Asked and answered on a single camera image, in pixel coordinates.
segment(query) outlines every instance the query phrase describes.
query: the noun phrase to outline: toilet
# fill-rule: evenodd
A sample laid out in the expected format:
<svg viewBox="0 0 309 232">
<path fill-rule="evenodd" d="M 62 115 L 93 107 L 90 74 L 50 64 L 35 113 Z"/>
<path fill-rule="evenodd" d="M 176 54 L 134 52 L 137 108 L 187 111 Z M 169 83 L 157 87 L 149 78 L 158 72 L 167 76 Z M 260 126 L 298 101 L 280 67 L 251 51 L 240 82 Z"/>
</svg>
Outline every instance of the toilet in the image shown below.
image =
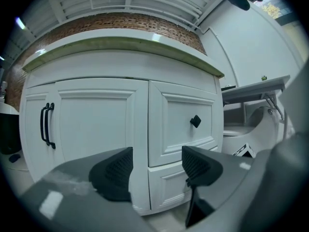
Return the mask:
<svg viewBox="0 0 309 232">
<path fill-rule="evenodd" d="M 244 125 L 224 124 L 222 152 L 235 155 L 249 148 L 256 155 L 263 149 L 271 149 L 277 142 L 278 127 L 276 110 L 259 107 Z"/>
</svg>

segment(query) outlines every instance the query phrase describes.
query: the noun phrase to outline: drawer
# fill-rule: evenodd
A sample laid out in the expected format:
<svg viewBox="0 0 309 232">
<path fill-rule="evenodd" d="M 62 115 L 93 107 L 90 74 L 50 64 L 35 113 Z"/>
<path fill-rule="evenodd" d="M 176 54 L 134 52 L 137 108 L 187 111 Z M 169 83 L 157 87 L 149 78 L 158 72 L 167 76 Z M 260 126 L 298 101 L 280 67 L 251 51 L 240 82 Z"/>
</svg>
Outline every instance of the drawer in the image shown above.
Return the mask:
<svg viewBox="0 0 309 232">
<path fill-rule="evenodd" d="M 191 199 L 191 189 L 187 186 L 182 161 L 148 168 L 151 209 L 177 206 Z"/>
<path fill-rule="evenodd" d="M 221 92 L 150 81 L 148 102 L 149 167 L 180 161 L 183 145 L 206 150 L 220 147 Z M 201 119 L 197 128 L 190 123 L 195 115 Z"/>
</svg>

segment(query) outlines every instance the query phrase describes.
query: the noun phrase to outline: ceiling light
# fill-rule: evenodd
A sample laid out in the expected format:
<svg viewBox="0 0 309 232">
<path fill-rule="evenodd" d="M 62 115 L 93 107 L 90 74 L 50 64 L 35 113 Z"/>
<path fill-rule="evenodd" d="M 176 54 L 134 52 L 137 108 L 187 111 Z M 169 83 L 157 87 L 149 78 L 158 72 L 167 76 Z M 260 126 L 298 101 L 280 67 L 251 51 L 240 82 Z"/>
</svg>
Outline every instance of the ceiling light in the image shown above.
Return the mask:
<svg viewBox="0 0 309 232">
<path fill-rule="evenodd" d="M 25 25 L 24 23 L 20 20 L 20 18 L 16 18 L 16 23 L 20 26 L 21 29 L 24 29 L 25 28 Z"/>
</svg>

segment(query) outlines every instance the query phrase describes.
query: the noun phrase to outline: white wall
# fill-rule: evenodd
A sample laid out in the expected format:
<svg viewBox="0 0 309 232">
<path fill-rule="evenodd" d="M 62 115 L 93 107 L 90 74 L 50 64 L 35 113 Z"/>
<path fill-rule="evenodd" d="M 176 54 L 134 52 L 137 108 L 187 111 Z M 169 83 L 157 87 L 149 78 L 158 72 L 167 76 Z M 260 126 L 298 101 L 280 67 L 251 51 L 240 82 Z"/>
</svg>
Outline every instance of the white wall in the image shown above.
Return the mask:
<svg viewBox="0 0 309 232">
<path fill-rule="evenodd" d="M 199 36 L 207 55 L 223 66 L 225 78 L 220 80 L 221 87 L 260 82 L 263 75 L 268 79 L 290 75 L 289 85 L 304 64 L 281 26 L 252 3 L 251 9 L 244 11 L 224 1 L 203 21 L 201 28 L 205 34 Z M 247 118 L 264 104 L 267 103 L 247 103 Z M 242 109 L 238 111 L 241 118 Z"/>
<path fill-rule="evenodd" d="M 286 32 L 287 35 L 289 35 L 290 39 L 293 41 L 303 61 L 306 62 L 309 56 L 309 43 L 306 32 L 304 31 L 300 22 L 291 22 L 282 26 L 282 28 L 284 32 Z"/>
</svg>

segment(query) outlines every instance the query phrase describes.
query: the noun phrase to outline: cabinet door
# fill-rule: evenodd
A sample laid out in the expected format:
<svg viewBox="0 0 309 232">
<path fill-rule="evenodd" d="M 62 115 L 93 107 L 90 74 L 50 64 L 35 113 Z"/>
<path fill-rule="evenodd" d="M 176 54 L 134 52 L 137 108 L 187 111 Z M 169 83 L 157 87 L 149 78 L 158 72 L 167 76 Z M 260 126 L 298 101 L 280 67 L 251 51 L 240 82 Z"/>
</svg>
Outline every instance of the cabinet door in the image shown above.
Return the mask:
<svg viewBox="0 0 309 232">
<path fill-rule="evenodd" d="M 54 84 L 28 88 L 24 90 L 20 109 L 20 137 L 27 166 L 34 181 L 64 162 L 61 150 L 52 149 L 41 138 L 41 110 L 46 103 L 52 102 Z M 53 111 L 49 111 L 49 126 L 55 123 Z"/>
<path fill-rule="evenodd" d="M 133 147 L 130 176 L 137 211 L 150 210 L 148 186 L 148 82 L 85 78 L 56 83 L 57 127 L 65 161 Z"/>
<path fill-rule="evenodd" d="M 148 169 L 152 210 L 172 208 L 190 200 L 191 189 L 182 161 Z"/>
<path fill-rule="evenodd" d="M 212 149 L 223 137 L 221 93 L 150 81 L 148 128 L 150 167 L 181 160 L 183 145 Z"/>
</svg>

